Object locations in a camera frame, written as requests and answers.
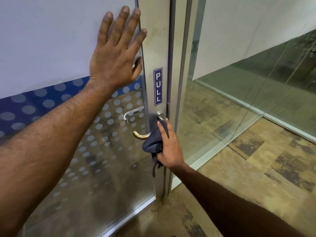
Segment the hand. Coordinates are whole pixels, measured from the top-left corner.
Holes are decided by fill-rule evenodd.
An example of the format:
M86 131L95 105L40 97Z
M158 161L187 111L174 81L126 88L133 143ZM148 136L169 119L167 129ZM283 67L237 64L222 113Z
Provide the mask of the hand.
M185 165L181 145L177 139L176 133L172 130L172 126L166 118L169 138L165 129L160 122L157 123L163 142L162 153L157 154L158 160L171 171L174 168Z
M130 9L124 6L115 22L108 40L109 28L113 21L112 12L107 12L98 33L97 46L90 61L90 80L97 85L105 84L114 92L137 79L142 70L142 58L134 58L142 45L147 30L143 28L128 48L140 19L140 10L135 8L132 17L122 34Z

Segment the dirty floor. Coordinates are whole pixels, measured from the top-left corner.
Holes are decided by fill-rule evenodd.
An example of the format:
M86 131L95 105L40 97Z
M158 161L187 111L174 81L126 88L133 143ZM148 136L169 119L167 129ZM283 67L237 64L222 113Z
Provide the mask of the dirty floor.
M316 235L316 145L260 118L199 172L275 213L307 236ZM180 184L114 236L221 236Z

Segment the dark cloth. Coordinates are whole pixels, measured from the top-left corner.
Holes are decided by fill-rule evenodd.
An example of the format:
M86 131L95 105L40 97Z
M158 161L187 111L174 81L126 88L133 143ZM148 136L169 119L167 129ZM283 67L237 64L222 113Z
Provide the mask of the dark cloth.
M159 122L164 127L167 136L169 138L167 124L163 120L159 120ZM153 129L150 133L150 136L148 139L143 143L143 151L151 153L152 159L153 159L153 177L155 177L155 169L158 165L158 168L162 167L163 164L157 159L157 154L162 152L162 138L160 131L158 129L157 123L154 124Z

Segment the door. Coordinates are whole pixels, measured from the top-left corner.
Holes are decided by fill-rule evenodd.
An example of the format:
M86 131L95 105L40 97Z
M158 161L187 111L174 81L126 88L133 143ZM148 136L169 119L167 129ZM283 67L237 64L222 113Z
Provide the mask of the door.
M166 114L169 4L0 0L6 29L0 34L0 143L85 86L98 26L107 10L116 17L123 5L131 12L139 6L140 25L148 29L139 53L143 72L104 105L60 182L28 219L24 236L109 236L163 195L164 168L153 178L151 156L132 133L149 133L157 113ZM12 68L12 63L21 68Z

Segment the blue sign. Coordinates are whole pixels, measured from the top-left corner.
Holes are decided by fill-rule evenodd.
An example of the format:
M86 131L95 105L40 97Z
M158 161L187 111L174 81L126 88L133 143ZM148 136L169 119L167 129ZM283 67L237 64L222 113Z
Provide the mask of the blue sign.
M162 67L154 70L155 105L162 103Z

